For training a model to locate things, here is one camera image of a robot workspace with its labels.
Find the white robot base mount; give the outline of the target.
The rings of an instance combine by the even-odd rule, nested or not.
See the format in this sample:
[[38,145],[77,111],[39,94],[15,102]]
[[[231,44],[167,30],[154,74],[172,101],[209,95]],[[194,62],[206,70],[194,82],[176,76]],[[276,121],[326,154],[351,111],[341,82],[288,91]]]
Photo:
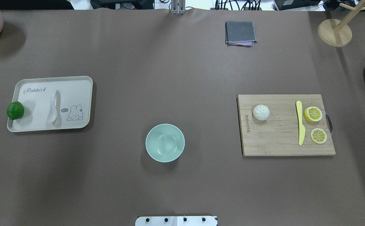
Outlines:
[[135,226],[217,226],[216,216],[141,216]]

